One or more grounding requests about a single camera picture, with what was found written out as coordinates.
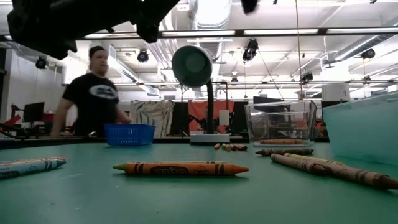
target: wall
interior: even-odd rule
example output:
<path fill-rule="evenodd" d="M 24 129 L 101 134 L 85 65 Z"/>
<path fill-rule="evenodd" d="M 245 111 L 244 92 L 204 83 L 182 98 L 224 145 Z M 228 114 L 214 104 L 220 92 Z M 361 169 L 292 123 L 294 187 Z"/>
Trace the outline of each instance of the wall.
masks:
<path fill-rule="evenodd" d="M 63 75 L 51 70 L 39 70 L 33 62 L 7 50 L 1 121 L 11 118 L 11 105 L 44 102 L 44 111 L 55 111 L 64 91 Z"/>

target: blue plastic basket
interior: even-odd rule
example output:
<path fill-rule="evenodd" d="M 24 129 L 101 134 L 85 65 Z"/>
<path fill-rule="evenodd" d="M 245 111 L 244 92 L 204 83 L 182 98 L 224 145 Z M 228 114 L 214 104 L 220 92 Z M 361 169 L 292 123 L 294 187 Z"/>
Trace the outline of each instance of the blue plastic basket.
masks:
<path fill-rule="evenodd" d="M 156 126 L 147 124 L 105 124 L 110 146 L 144 146 L 154 141 Z"/>

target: ceiling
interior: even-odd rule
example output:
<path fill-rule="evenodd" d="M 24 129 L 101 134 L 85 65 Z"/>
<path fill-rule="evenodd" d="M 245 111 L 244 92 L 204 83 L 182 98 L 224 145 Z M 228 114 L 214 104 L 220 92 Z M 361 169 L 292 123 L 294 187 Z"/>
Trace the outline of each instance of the ceiling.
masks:
<path fill-rule="evenodd" d="M 0 34 L 7 34 L 6 15 L 11 10 L 11 6 L 2 4 L 7 0 L 0 0 Z M 297 15 L 294 0 L 279 1 L 277 5 L 272 5 L 272 0 L 262 0 L 255 13 L 245 16 L 239 1 L 233 1 L 229 19 L 229 29 L 283 29 L 296 28 Z M 190 30 L 191 20 L 189 18 L 189 8 L 187 1 L 180 1 L 168 18 L 168 23 L 172 24 L 174 30 Z M 378 0 L 375 4 L 370 4 L 369 0 L 298 0 L 298 26 L 300 28 L 318 27 L 380 27 L 397 16 L 398 1 Z M 209 9 L 210 18 L 217 15 Z M 120 24 L 114 27 L 117 32 L 134 32 L 134 27 L 129 23 Z M 224 44 L 223 53 L 219 61 L 219 76 L 217 80 L 230 81 L 233 76 L 232 71 L 237 72 L 239 81 L 269 81 L 271 77 L 277 81 L 291 80 L 293 75 L 298 80 L 300 66 L 312 61 L 311 67 L 307 67 L 314 74 L 314 80 L 328 80 L 328 76 L 321 76 L 325 69 L 321 67 L 321 59 L 316 58 L 324 52 L 339 51 L 358 39 L 361 35 L 334 35 L 334 36 L 313 36 L 313 37 L 259 37 L 259 54 L 257 54 L 250 66 L 244 66 L 242 60 L 243 49 L 248 42 L 248 38 L 234 37 L 232 42 Z M 76 54 L 83 60 L 87 60 L 87 51 L 91 41 L 78 41 L 78 53 Z M 158 61 L 149 50 L 149 60 L 146 63 L 137 61 L 139 49 L 146 49 L 143 40 L 102 40 L 102 45 L 112 45 L 118 52 L 118 60 L 124 62 L 129 69 L 139 75 L 141 82 L 162 81 L 157 75 Z M 178 47 L 188 45 L 187 39 L 177 39 Z M 373 59 L 351 58 L 344 62 L 348 66 L 348 74 L 344 80 L 360 80 L 364 74 L 378 71 L 388 66 L 398 63 L 398 37 L 373 47 L 376 56 Z M 383 76 L 375 79 L 391 79 L 398 75 L 398 70 L 391 70 Z M 120 74 L 112 71 L 110 77 L 115 82 L 119 81 Z M 254 88 L 254 85 L 246 85 L 246 88 Z M 231 86 L 231 88 L 243 88 L 243 86 Z"/>

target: table surface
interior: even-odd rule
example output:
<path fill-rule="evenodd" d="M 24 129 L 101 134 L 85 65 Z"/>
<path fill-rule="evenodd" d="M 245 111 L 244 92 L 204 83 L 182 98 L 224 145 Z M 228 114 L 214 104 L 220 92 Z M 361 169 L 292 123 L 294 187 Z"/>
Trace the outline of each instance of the table surface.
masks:
<path fill-rule="evenodd" d="M 398 167 L 314 156 L 398 179 Z M 208 146 L 106 144 L 9 149 L 0 160 L 61 156 L 58 170 L 0 180 L 0 223 L 398 223 L 398 191 L 318 177 L 248 152 Z M 129 177 L 126 161 L 227 161 L 250 168 L 236 177 Z"/>

